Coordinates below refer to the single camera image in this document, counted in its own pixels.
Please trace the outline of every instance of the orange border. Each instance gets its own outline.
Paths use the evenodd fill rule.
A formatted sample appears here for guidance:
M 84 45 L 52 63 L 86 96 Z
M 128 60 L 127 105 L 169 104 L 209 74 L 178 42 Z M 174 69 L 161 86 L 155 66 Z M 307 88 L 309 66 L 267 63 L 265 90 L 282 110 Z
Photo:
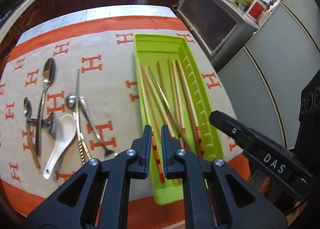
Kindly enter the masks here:
M 188 31 L 180 19 L 172 17 L 122 16 L 92 20 L 61 27 L 19 44 L 12 50 L 8 62 L 17 59 L 28 52 L 61 40 L 105 31 L 139 29 Z M 250 170 L 248 160 L 242 154 L 239 154 L 230 160 L 228 164 L 244 179 L 249 178 Z M 26 191 L 16 188 L 7 182 L 2 181 L 2 184 L 11 206 L 25 216 L 44 201 L 43 197 L 27 193 Z M 129 228 L 162 228 L 173 225 L 182 220 L 184 220 L 183 201 L 178 201 L 165 206 L 158 206 L 155 204 L 153 197 L 145 197 L 129 202 Z
M 40 34 L 13 48 L 8 62 L 18 57 L 62 40 L 106 31 L 124 31 L 139 29 L 167 29 L 176 31 L 188 31 L 187 27 L 178 18 L 163 16 L 119 16 L 104 19 L 91 20 L 67 25 L 50 32 Z

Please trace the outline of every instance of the screw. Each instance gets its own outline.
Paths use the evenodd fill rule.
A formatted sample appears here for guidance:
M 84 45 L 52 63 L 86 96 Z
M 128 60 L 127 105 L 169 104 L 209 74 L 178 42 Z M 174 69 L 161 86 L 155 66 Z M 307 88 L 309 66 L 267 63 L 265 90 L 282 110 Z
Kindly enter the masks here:
M 179 156 L 183 156 L 183 155 L 186 155 L 186 150 L 185 149 L 179 149 L 176 151 L 176 153 L 179 155 Z
M 222 166 L 224 164 L 224 160 L 222 159 L 215 159 L 213 161 L 217 166 Z
M 99 163 L 99 160 L 98 159 L 91 159 L 89 160 L 89 165 L 91 166 L 95 166 Z
M 129 155 L 129 156 L 133 156 L 136 154 L 136 151 L 134 149 L 129 149 L 125 152 L 125 154 Z

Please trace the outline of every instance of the table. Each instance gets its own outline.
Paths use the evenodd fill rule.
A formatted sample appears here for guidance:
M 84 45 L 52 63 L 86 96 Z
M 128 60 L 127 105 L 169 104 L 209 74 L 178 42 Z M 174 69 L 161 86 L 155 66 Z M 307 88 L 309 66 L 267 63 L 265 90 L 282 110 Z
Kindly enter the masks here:
M 57 119 L 71 113 L 64 97 L 75 92 L 80 68 L 80 94 L 86 98 L 96 128 L 105 145 L 117 152 L 141 137 L 142 126 L 134 70 L 132 36 L 154 33 L 184 37 L 194 54 L 213 109 L 235 116 L 216 72 L 188 29 L 164 7 L 114 6 L 94 8 L 58 17 L 25 32 L 13 49 L 0 81 L 0 177 L 10 204 L 28 215 L 81 167 L 77 144 L 59 159 L 51 179 L 42 176 L 54 139 L 42 131 L 42 169 L 37 170 L 25 131 L 23 99 L 33 104 L 36 118 L 42 69 L 49 57 L 57 65 L 55 82 L 45 98 L 43 118 L 54 111 Z M 81 128 L 93 158 L 103 160 L 103 150 L 80 116 Z M 244 178 L 250 175 L 241 149 L 219 131 L 225 160 Z M 129 228 L 174 228 L 184 222 L 183 201 L 157 206 L 150 180 L 132 180 Z

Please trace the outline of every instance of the red label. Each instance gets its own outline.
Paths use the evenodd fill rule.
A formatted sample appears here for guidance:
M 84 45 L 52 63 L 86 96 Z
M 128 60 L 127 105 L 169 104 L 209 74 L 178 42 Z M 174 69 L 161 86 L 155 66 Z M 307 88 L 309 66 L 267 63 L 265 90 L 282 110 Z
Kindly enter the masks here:
M 254 2 L 254 5 L 248 11 L 248 14 L 257 20 L 259 16 L 263 13 L 263 11 L 264 8 L 258 2 Z

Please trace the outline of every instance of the tablecloth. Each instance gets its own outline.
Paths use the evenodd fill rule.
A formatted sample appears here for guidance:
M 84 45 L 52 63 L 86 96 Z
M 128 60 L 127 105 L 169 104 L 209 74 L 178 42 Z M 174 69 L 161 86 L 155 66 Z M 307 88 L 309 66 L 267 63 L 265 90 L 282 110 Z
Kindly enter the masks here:
M 133 34 L 182 36 L 198 63 L 213 109 L 235 116 L 228 96 L 202 49 L 181 20 L 157 16 L 124 16 L 72 24 L 38 35 L 16 46 L 0 81 L 0 178 L 10 204 L 28 215 L 81 167 L 74 143 L 59 159 L 54 175 L 45 180 L 43 168 L 54 139 L 42 131 L 41 169 L 36 169 L 25 131 L 23 99 L 29 97 L 36 118 L 43 90 L 42 69 L 49 57 L 57 65 L 56 79 L 45 97 L 43 118 L 71 113 L 64 97 L 75 92 L 80 69 L 80 94 L 86 98 L 105 145 L 116 152 L 128 149 L 142 135 L 136 86 Z M 92 157 L 104 160 L 103 150 L 83 116 L 81 127 Z M 219 131 L 225 160 L 245 179 L 247 159 L 234 141 Z M 163 228 L 184 220 L 183 201 L 157 206 L 150 180 L 132 180 L 129 228 Z

